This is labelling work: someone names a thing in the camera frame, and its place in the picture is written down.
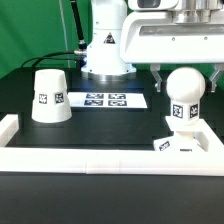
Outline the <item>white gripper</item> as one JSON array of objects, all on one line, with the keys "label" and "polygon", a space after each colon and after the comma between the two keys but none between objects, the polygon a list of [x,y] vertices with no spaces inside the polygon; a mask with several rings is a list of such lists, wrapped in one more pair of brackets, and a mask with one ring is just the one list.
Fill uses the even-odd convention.
[{"label": "white gripper", "polygon": [[201,24],[175,24],[170,12],[132,12],[125,19],[120,55],[126,63],[151,64],[158,92],[159,64],[214,64],[208,91],[216,91],[224,74],[224,10],[213,11]]}]

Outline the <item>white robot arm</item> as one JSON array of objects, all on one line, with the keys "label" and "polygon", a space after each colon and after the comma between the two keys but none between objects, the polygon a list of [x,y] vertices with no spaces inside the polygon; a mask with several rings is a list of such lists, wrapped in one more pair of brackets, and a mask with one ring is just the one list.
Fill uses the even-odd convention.
[{"label": "white robot arm", "polygon": [[211,64],[224,75],[224,0],[91,0],[93,37],[83,75],[102,81],[148,64],[160,87],[163,64]]}]

